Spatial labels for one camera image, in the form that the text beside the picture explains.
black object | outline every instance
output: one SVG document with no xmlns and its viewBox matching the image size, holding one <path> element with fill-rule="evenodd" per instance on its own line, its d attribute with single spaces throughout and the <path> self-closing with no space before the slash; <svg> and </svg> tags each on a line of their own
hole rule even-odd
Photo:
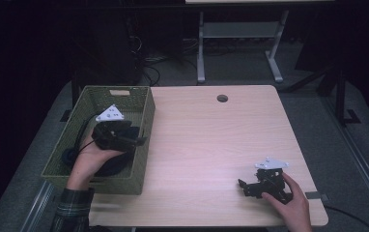
<svg viewBox="0 0 369 232">
<path fill-rule="evenodd" d="M 132 131 L 128 130 L 131 123 L 127 120 L 100 122 L 95 126 L 92 138 L 102 150 L 132 151 L 136 146 L 142 146 L 146 137 L 132 136 Z"/>
<path fill-rule="evenodd" d="M 282 173 L 282 168 L 258 169 L 256 176 L 259 183 L 247 184 L 239 179 L 239 185 L 243 189 L 245 196 L 255 196 L 259 199 L 262 198 L 263 192 L 267 192 L 281 203 L 287 204 L 293 199 L 293 196 L 284 191 L 285 182 L 281 175 Z"/>
</svg>

wicker basket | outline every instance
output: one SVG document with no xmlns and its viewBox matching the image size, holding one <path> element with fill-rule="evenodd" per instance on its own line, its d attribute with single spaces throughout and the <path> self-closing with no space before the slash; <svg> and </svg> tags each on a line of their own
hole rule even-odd
<svg viewBox="0 0 369 232">
<path fill-rule="evenodd" d="M 136 148 L 134 159 L 120 173 L 110 177 L 95 177 L 90 186 L 98 193 L 134 195 L 142 193 L 155 115 L 155 102 L 149 87 L 86 86 L 43 170 L 43 178 L 57 188 L 65 187 L 71 169 L 61 160 L 64 150 L 73 147 L 86 120 L 94 118 L 94 115 L 112 104 L 118 107 L 126 120 L 132 121 L 134 127 L 140 128 L 139 136 L 148 139 L 143 146 Z"/>
</svg>

